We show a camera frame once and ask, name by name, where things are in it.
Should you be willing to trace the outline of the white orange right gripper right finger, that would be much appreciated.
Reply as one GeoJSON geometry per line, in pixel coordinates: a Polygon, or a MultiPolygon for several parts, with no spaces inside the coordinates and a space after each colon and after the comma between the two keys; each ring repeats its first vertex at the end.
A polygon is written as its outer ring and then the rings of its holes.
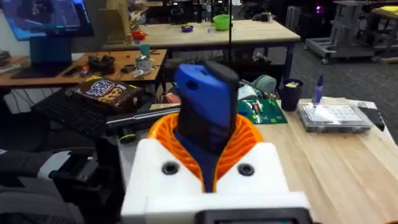
{"type": "Polygon", "coordinates": [[[308,201],[303,192],[289,189],[276,146],[265,142],[255,125],[241,115],[216,163],[213,191],[274,202],[308,201]]]}

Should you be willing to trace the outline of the white orange right gripper left finger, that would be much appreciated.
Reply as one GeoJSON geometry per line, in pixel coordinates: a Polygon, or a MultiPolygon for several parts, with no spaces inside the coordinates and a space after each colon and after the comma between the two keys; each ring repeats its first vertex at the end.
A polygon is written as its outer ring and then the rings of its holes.
{"type": "Polygon", "coordinates": [[[192,217],[205,209],[202,173],[174,131],[177,113],[164,116],[139,141],[121,216],[192,217]]]}

